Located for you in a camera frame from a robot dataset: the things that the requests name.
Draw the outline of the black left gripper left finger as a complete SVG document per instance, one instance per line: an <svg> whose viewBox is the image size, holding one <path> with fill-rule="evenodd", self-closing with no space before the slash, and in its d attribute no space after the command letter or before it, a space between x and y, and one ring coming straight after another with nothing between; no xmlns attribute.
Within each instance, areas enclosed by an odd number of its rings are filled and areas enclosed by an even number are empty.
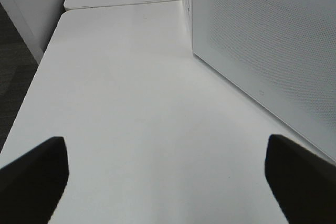
<svg viewBox="0 0 336 224"><path fill-rule="evenodd" d="M48 223L68 178L66 143L60 136L1 168L1 223Z"/></svg>

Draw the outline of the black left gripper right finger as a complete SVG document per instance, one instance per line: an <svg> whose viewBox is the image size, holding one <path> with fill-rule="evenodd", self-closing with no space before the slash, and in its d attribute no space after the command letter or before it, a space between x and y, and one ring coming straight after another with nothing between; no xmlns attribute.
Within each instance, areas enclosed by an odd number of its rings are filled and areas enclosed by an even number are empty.
<svg viewBox="0 0 336 224"><path fill-rule="evenodd" d="M284 137L268 139L265 178L288 223L335 223L335 166Z"/></svg>

